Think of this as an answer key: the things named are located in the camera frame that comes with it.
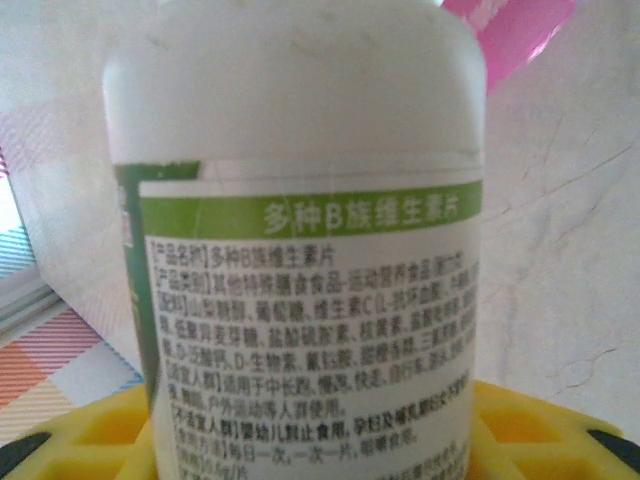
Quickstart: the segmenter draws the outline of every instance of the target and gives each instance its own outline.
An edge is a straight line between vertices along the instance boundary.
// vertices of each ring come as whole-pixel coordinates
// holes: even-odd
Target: green stripe
[[[335,194],[140,200],[146,235],[210,240],[342,237],[472,218],[482,207],[482,182]]]
[[[141,182],[161,180],[195,180],[198,178],[200,162],[187,161],[164,165],[130,164],[115,167],[116,178],[126,192],[121,198],[121,207],[130,216],[133,245],[125,246],[125,260],[129,273],[133,320],[138,333],[138,345],[149,402],[153,408],[157,398],[157,380],[160,364],[156,320],[151,300],[149,267],[145,252],[144,231],[140,212],[138,187]]]

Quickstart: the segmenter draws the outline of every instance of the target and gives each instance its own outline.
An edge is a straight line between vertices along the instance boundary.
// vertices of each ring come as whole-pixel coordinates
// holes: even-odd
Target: white surface
[[[100,75],[142,4],[0,3],[0,142],[43,276],[129,359]],[[591,0],[489,101],[480,378],[640,441],[640,9]],[[56,103],[39,102],[57,99]]]
[[[0,233],[22,225],[18,209],[13,201],[13,193],[8,178],[0,178]]]

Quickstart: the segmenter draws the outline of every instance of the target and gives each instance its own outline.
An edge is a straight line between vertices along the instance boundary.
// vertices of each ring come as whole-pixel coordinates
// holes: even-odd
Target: supplement bottle
[[[104,96],[160,479],[463,478],[485,66],[462,22],[176,0]]]

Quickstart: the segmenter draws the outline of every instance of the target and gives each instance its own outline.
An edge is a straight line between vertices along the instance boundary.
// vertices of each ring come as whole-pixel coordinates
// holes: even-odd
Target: pink plastic bag
[[[537,56],[575,11],[575,0],[445,0],[476,33],[488,90]]]

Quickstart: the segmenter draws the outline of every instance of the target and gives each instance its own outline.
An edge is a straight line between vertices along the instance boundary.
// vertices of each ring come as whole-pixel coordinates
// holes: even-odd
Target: white label
[[[143,184],[161,478],[464,478],[477,178]]]

